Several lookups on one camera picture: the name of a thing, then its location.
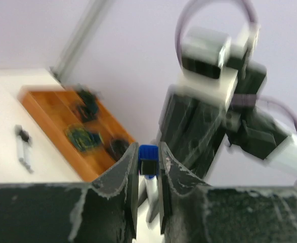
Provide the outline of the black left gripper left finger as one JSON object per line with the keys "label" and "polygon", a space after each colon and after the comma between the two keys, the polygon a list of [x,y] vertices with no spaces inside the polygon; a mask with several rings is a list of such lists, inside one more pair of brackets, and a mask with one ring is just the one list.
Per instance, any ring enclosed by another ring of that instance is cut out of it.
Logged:
{"label": "black left gripper left finger", "polygon": [[131,242],[138,149],[93,182],[0,184],[0,242]]}

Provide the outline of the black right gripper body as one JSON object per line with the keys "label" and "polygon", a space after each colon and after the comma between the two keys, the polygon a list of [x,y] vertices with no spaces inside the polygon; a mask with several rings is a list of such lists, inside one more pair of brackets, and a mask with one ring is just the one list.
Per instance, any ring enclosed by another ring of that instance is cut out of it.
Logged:
{"label": "black right gripper body", "polygon": [[198,177],[205,177],[224,137],[225,109],[168,89],[160,117],[159,140]]}

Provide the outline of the blue marker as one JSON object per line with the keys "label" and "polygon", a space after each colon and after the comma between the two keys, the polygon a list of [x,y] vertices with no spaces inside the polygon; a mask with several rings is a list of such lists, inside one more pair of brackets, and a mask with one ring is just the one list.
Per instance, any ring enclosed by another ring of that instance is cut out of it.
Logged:
{"label": "blue marker", "polygon": [[156,177],[145,176],[146,192],[148,197],[149,209],[146,222],[152,223],[157,216],[158,209],[158,182]]}

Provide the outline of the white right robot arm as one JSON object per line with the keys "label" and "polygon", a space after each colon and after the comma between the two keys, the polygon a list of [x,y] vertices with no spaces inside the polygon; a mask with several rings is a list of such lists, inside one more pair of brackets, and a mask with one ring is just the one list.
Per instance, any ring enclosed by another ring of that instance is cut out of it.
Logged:
{"label": "white right robot arm", "polygon": [[189,59],[183,64],[160,121],[160,140],[177,160],[204,177],[227,137],[265,165],[297,173],[297,120],[292,132],[256,107],[267,74],[263,65],[236,58],[223,67]]}

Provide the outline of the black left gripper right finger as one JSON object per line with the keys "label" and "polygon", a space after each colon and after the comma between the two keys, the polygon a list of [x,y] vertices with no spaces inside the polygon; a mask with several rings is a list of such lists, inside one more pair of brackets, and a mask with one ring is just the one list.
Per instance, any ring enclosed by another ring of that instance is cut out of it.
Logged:
{"label": "black left gripper right finger", "polygon": [[215,187],[159,144],[160,232],[166,242],[297,242],[297,187]]}

